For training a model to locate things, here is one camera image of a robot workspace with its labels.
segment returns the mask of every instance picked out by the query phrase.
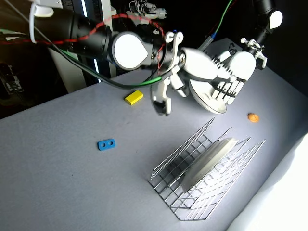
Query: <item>gray table surface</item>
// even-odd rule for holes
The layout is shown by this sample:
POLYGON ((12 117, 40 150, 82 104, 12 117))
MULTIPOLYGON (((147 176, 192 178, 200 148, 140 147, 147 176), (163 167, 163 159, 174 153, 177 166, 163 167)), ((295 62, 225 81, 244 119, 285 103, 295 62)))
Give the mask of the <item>gray table surface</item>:
MULTIPOLYGON (((214 43, 210 52, 229 42, 214 43)), ((225 230, 308 127, 308 99, 268 68, 253 74, 223 115, 169 90, 172 113, 158 116, 149 89, 141 91, 144 98, 130 106, 123 100, 128 91, 96 84, 0 120, 1 230, 225 230), (249 122, 249 112, 260 122, 249 122), (267 141, 208 220, 178 221, 147 180, 213 117, 212 140, 233 127, 229 136, 267 141), (116 148, 98 151, 97 142, 109 138, 116 148)))

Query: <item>orange object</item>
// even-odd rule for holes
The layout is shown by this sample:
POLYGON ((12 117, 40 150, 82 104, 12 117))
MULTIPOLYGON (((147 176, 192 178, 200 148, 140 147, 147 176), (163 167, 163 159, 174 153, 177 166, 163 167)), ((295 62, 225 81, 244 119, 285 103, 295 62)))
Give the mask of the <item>orange object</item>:
POLYGON ((248 114, 248 119, 253 122, 253 123, 257 123, 259 122, 259 116, 255 113, 249 113, 248 114))

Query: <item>white plate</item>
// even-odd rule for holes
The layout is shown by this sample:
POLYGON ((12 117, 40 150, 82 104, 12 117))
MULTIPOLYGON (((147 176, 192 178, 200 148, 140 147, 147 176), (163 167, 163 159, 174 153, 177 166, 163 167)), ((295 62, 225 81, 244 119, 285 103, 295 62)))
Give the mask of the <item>white plate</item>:
POLYGON ((189 81, 189 89, 196 101, 206 110, 215 114, 223 114, 227 111, 223 100, 212 98, 211 95, 215 89, 211 84, 191 79, 189 81))
POLYGON ((183 192, 189 191, 198 183, 212 168, 218 164, 225 155, 231 151, 239 140, 226 138, 212 144, 185 174, 182 181, 183 192))

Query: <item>blue block with two holes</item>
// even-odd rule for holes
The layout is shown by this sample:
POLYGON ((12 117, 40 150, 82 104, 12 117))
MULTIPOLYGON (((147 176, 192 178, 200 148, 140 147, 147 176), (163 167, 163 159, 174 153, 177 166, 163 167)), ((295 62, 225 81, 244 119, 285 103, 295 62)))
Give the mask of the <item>blue block with two holes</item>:
POLYGON ((115 144, 115 140, 114 139, 108 139, 108 140, 104 140, 104 141, 99 141, 97 143, 98 145, 98 149, 100 151, 105 151, 111 148, 115 148, 116 144, 115 144))

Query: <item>yellow sponge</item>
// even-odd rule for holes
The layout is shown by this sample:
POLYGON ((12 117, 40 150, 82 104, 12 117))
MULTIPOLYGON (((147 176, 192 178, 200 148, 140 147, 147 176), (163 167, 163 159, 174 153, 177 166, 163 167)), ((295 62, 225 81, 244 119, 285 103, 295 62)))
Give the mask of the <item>yellow sponge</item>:
POLYGON ((143 93, 137 90, 134 93, 130 94, 128 97, 126 97, 125 101, 128 102, 130 105, 133 105, 135 102, 140 100, 142 97, 143 97, 143 93))

